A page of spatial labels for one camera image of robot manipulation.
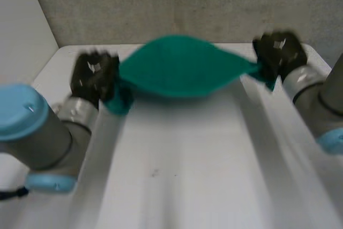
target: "felt cloth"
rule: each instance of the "felt cloth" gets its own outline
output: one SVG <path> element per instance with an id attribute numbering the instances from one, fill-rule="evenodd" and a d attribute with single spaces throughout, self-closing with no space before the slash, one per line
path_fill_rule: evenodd
<path id="1" fill-rule="evenodd" d="M 153 40 L 119 67 L 121 84 L 167 97 L 205 96 L 245 73 L 263 81 L 260 69 L 261 64 L 184 35 Z M 273 82 L 267 86 L 272 89 Z"/>

